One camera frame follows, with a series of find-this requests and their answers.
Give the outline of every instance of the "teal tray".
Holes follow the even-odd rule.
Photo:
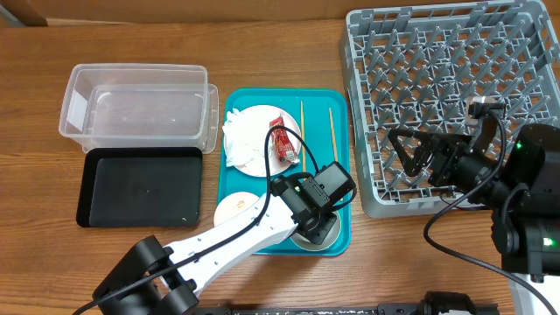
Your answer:
[[[226,102],[226,112],[232,109],[244,110],[255,105],[272,105],[288,112],[301,126],[301,101],[304,102],[305,142],[317,160],[318,167],[329,165],[334,160],[333,140],[329,107],[332,109],[332,121],[337,141],[339,162],[350,172],[350,144],[348,139],[348,108],[344,97],[336,91],[324,89],[278,89],[278,88],[242,88],[233,92]],[[293,165],[282,173],[284,176],[301,172],[302,165]],[[307,171],[313,172],[313,164],[307,158]],[[221,152],[220,183],[218,202],[231,193],[249,192],[261,196],[266,191],[265,178],[254,178],[237,171],[234,167],[226,168],[225,151]],[[339,238],[325,250],[311,252],[296,246],[290,239],[257,252],[258,255],[275,256],[338,256],[344,253],[352,238],[352,215],[350,205],[339,210],[342,229]]]

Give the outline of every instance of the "clear plastic container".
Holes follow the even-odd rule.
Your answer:
[[[216,86],[203,66],[86,64],[70,76],[59,132],[84,151],[196,147],[210,153],[219,119]]]

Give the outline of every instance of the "red wrapper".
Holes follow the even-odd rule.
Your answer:
[[[284,119],[279,116],[270,122],[270,127],[284,126]],[[276,147],[276,154],[280,162],[290,162],[291,164],[299,163],[298,154],[288,138],[288,133],[284,129],[276,129],[272,131],[272,142]]]

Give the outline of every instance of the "wooden tabletop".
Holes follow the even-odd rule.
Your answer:
[[[343,93],[338,49],[343,25],[330,20],[0,30],[0,313],[71,313],[90,300],[94,288],[140,239],[154,234],[166,244],[213,225],[221,133],[216,151],[204,156],[196,228],[78,227],[85,155],[58,132],[63,94],[75,65],[202,65],[220,91],[222,109],[232,92],[245,87]],[[352,150],[351,161],[355,177]],[[371,306],[417,302],[433,290],[463,292],[477,303],[498,303],[502,314],[513,314],[505,278],[425,242],[428,216],[374,220],[362,212],[360,196],[352,207],[352,244],[343,255],[251,256],[212,283],[201,301]],[[487,212],[457,212],[444,217],[432,235],[446,246],[499,264],[490,226]]]

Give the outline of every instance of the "black container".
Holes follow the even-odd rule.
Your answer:
[[[199,221],[201,184],[196,148],[93,149],[76,222],[83,228],[190,227]]]

